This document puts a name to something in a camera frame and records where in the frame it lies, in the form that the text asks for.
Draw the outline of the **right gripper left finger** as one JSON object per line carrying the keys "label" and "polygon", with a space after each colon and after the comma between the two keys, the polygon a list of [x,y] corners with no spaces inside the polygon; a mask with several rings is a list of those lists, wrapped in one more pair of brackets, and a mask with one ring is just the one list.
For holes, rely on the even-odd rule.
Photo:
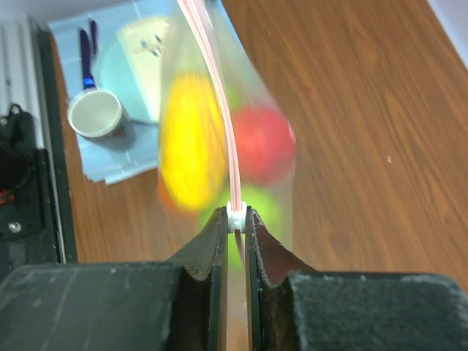
{"label": "right gripper left finger", "polygon": [[227,214],[162,262],[44,264],[1,283],[3,350],[224,350]]}

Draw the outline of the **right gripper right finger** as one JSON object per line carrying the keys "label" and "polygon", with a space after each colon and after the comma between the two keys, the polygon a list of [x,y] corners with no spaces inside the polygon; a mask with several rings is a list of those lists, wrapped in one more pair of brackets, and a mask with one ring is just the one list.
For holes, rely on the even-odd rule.
{"label": "right gripper right finger", "polygon": [[429,273],[320,272],[246,215],[251,350],[465,350],[467,294]]}

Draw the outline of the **yellow fake lemon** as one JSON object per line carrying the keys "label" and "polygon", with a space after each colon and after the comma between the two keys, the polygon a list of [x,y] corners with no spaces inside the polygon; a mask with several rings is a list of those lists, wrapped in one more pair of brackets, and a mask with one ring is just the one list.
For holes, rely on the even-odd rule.
{"label": "yellow fake lemon", "polygon": [[169,197],[184,211],[205,209],[224,187],[224,123],[205,75],[186,72],[170,84],[159,136],[159,170]]}

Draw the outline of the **clear zip top bag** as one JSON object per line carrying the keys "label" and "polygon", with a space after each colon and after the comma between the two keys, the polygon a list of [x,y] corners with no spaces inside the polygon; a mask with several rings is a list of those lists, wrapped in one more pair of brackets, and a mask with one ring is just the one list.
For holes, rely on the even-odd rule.
{"label": "clear zip top bag", "polygon": [[233,115],[243,107],[259,106],[278,110],[287,117],[249,60],[218,1],[178,1],[175,5],[162,56],[159,136],[170,84],[174,78],[186,72],[205,75],[211,80],[224,123],[227,178],[215,200],[199,212],[184,211],[171,200],[160,170],[159,196],[168,210],[197,228],[205,226],[215,209],[227,207],[232,222],[228,236],[229,262],[235,270],[239,270],[243,260],[236,240],[242,236],[240,225],[247,207],[258,212],[276,239],[286,247],[291,247],[295,163],[292,170],[276,182],[260,185],[243,181],[233,131]]}

